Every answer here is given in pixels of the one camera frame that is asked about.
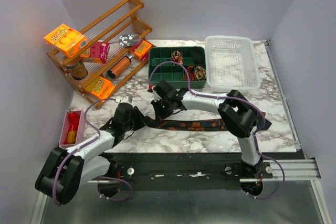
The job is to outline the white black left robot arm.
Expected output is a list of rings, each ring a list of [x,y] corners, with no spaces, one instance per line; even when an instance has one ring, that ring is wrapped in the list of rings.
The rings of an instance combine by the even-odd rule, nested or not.
[[[112,179],[116,165],[104,155],[119,144],[125,133],[146,126],[146,117],[129,103],[120,103],[114,116],[91,138],[69,148],[55,147],[49,153],[35,189],[53,198],[58,205],[69,203],[79,187],[102,176]]]

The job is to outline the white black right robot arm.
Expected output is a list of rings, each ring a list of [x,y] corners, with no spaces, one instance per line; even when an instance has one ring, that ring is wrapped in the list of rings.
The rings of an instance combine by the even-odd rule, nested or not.
[[[175,110],[199,110],[218,114],[224,127],[237,137],[241,149],[241,171],[249,178],[260,172],[263,162],[256,133],[264,129],[266,119],[263,113],[237,90],[225,95],[196,92],[191,89],[172,87],[160,81],[153,88],[152,102],[156,113],[166,118]]]

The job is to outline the dark orange-patterned necktie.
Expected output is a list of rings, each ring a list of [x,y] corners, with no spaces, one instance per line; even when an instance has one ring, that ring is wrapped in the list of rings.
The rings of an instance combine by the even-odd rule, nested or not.
[[[228,131],[222,119],[209,119],[197,121],[183,120],[155,120],[146,116],[146,125],[153,129],[171,131],[195,131],[195,132],[220,132]]]

